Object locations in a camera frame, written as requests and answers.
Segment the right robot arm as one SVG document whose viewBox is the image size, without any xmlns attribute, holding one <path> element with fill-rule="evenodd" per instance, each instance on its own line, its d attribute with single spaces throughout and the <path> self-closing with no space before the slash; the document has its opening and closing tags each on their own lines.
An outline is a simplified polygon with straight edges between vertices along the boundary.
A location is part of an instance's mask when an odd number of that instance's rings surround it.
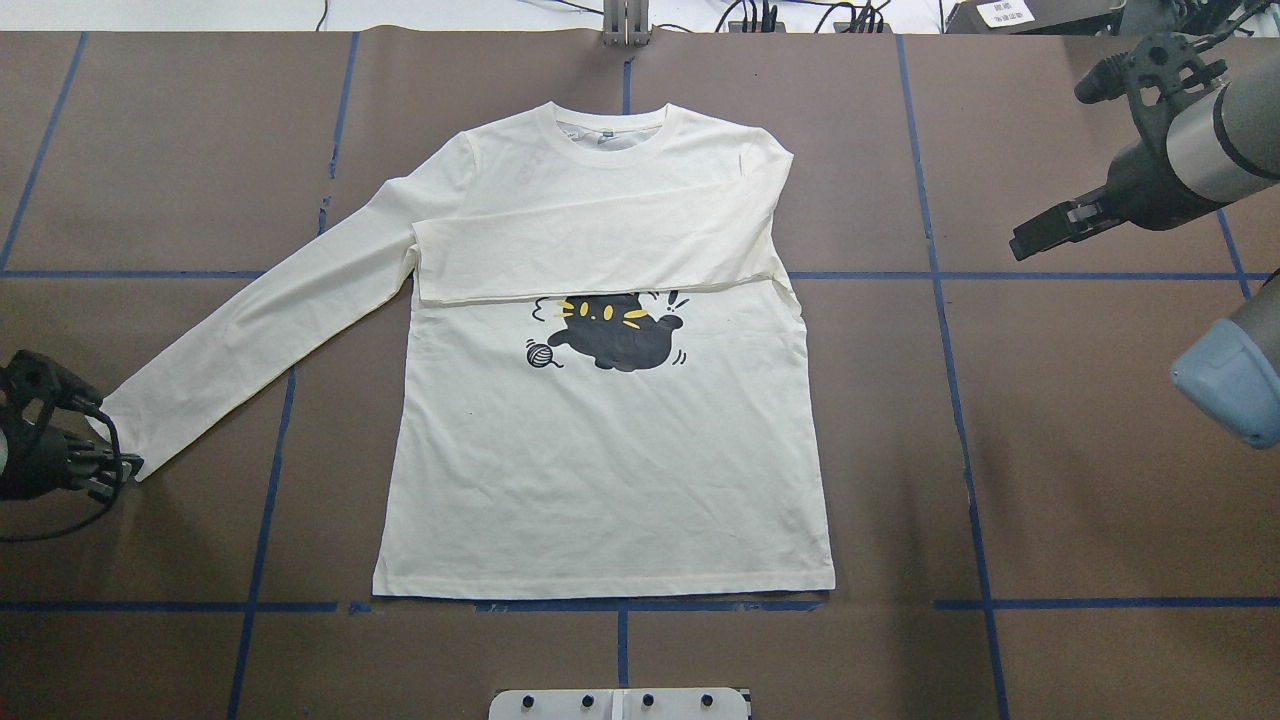
<svg viewBox="0 0 1280 720">
<path fill-rule="evenodd" d="M 1172 386 L 1201 413 L 1252 448 L 1277 446 L 1277 274 L 1257 286 L 1224 215 L 1228 206 L 1277 187 L 1277 81 L 1251 74 L 1210 90 L 1175 114 L 1152 143 L 1135 141 L 1108 164 L 1105 182 L 1059 202 L 1012 231 L 1027 260 L 1117 225 L 1172 231 L 1212 219 L 1242 305 L 1171 365 Z"/>
</svg>

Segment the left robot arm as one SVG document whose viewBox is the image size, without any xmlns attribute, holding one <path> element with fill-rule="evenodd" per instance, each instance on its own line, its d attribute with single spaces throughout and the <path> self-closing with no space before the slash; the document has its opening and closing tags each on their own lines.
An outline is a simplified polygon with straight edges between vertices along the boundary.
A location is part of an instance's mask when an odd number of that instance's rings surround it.
<svg viewBox="0 0 1280 720">
<path fill-rule="evenodd" d="M 143 465 L 136 454 L 118 455 L 108 445 L 58 428 L 46 428 L 36 437 L 20 428 L 5 428 L 1 500 L 31 501 L 67 491 L 106 503 Z"/>
</svg>

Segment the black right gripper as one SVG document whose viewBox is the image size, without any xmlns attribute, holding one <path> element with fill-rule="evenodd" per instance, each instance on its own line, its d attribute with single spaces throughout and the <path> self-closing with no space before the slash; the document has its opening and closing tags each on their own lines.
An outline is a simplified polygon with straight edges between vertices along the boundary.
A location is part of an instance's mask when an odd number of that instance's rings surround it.
<svg viewBox="0 0 1280 720">
<path fill-rule="evenodd" d="M 1216 210 L 1216 202 L 1188 190 L 1169 163 L 1137 141 L 1110 163 L 1101 200 L 1064 201 L 1012 231 L 1009 247 L 1016 261 L 1082 242 L 1111 228 L 1111 220 L 1146 231 L 1170 231 Z"/>
</svg>

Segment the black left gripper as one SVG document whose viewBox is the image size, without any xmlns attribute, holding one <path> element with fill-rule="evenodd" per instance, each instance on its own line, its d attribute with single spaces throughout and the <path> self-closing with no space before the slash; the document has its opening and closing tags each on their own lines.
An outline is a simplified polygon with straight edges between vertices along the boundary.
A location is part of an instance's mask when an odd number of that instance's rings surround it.
<svg viewBox="0 0 1280 720">
<path fill-rule="evenodd" d="M 83 491 L 100 503 L 114 503 L 123 489 L 113 475 L 138 475 L 145 460 L 116 456 L 101 443 L 58 428 L 3 428 L 1 500 L 27 501 L 55 489 Z"/>
</svg>

